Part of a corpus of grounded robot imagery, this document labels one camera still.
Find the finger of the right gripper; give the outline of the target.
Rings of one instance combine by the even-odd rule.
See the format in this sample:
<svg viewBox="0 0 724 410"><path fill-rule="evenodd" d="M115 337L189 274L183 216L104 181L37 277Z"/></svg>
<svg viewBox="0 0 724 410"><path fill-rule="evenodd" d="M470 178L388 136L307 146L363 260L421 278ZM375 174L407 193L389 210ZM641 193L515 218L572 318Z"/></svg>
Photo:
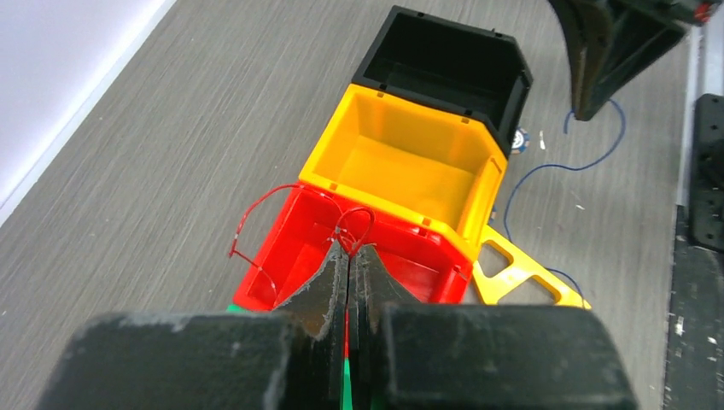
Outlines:
<svg viewBox="0 0 724 410"><path fill-rule="evenodd" d="M563 31L571 106L589 121L634 77L708 21L706 1L550 0Z"/></svg>

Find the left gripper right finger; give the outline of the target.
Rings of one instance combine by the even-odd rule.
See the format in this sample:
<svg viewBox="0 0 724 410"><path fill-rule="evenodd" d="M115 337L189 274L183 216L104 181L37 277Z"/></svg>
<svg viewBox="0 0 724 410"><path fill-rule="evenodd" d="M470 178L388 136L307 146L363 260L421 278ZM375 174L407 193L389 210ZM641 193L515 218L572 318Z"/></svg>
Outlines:
<svg viewBox="0 0 724 410"><path fill-rule="evenodd" d="M350 270L347 305L350 333L376 332L387 302L419 303L419 300L388 272L373 245L363 245L354 256Z"/></svg>

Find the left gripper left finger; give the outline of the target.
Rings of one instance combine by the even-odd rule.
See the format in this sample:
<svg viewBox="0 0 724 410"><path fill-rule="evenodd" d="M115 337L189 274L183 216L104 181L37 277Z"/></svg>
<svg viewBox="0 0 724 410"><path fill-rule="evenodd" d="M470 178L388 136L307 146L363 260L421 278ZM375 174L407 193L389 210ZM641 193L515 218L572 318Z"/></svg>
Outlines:
<svg viewBox="0 0 724 410"><path fill-rule="evenodd" d="M347 253L333 243L316 272L274 312L290 314L315 340L343 340L347 281Z"/></svg>

